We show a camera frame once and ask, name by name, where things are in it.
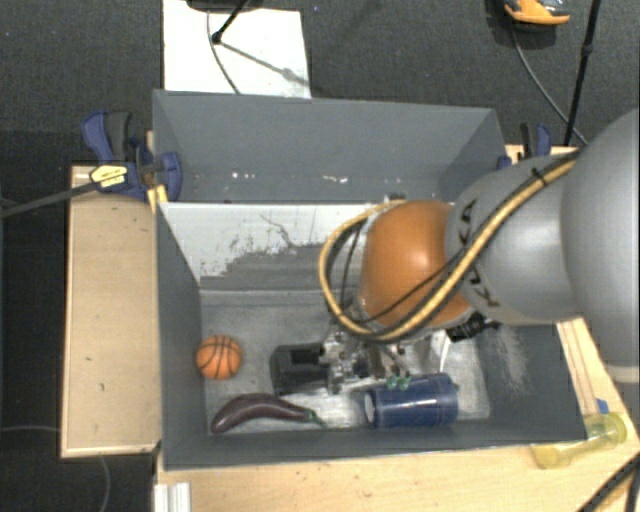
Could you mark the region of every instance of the gray bin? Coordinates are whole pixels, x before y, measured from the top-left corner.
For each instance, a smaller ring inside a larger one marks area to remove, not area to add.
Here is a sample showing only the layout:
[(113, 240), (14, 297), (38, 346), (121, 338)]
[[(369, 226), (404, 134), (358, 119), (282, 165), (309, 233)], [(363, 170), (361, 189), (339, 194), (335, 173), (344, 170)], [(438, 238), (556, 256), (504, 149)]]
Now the gray bin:
[[(263, 422), (263, 430), (209, 434), (235, 394), (272, 391), (275, 346), (326, 332), (316, 258), (330, 231), (390, 193), (453, 200), (495, 169), (504, 144), (485, 109), (167, 92), (154, 97), (154, 133), (156, 152), (176, 151), (185, 171), (180, 201), (157, 212), (168, 470), (584, 438), (551, 326), (469, 342), (487, 404), (448, 427), (373, 430), (353, 401), (352, 421), (326, 431)], [(195, 350), (214, 333), (236, 337), (244, 351), (239, 373), (224, 382), (195, 368)]]

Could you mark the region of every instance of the blue cylinder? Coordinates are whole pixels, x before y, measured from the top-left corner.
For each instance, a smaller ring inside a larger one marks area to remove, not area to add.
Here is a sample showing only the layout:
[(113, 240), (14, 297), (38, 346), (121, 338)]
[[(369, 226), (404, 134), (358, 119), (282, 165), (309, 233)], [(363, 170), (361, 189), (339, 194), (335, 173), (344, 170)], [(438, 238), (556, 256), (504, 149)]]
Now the blue cylinder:
[(374, 428), (435, 427), (458, 417), (458, 394), (446, 373), (412, 379), (409, 387), (368, 389), (364, 395), (367, 421)]

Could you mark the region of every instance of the black floor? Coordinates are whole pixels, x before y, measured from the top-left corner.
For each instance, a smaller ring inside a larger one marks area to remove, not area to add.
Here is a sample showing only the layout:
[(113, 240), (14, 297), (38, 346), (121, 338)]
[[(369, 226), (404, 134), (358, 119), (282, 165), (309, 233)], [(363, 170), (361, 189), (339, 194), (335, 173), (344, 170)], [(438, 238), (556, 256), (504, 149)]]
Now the black floor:
[[(151, 126), (162, 86), (160, 0), (23, 0), (0, 7), (0, 185), (23, 202), (67, 186), (91, 154), (78, 123), (97, 109), (128, 110)], [(505, 140), (541, 121), (564, 125), (527, 76), (492, 3), (425, 0), (265, 0), (299, 8), (314, 96), (495, 108)], [(549, 34), (520, 34), (531, 66), (568, 111), (590, 2)], [(638, 106), (640, 3), (603, 2), (577, 127), (587, 139)], [(4, 223), (2, 426), (57, 426), (65, 297), (63, 205)], [(57, 436), (0, 434), (0, 510), (98, 510), (97, 461), (63, 463)], [(109, 458), (107, 510), (149, 510), (151, 459)]]

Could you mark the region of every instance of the small basketball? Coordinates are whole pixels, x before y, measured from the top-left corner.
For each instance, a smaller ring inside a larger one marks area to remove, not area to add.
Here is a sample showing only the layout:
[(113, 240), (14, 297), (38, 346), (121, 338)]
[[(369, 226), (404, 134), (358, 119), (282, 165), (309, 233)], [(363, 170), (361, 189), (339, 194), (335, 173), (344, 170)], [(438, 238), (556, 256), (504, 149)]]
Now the small basketball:
[(198, 347), (196, 365), (207, 379), (225, 380), (233, 377), (242, 364), (242, 349), (231, 336), (216, 334)]

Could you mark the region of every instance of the plastic bottle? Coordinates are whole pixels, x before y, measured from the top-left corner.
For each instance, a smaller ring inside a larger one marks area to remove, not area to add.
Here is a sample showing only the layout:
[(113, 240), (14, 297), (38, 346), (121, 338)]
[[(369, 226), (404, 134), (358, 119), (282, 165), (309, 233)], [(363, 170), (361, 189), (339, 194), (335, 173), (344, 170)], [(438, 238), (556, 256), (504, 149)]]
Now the plastic bottle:
[(581, 455), (596, 450), (611, 450), (627, 439), (627, 428), (615, 413), (597, 414), (584, 420), (588, 439), (574, 443), (533, 446), (533, 456), (545, 469), (563, 468)]

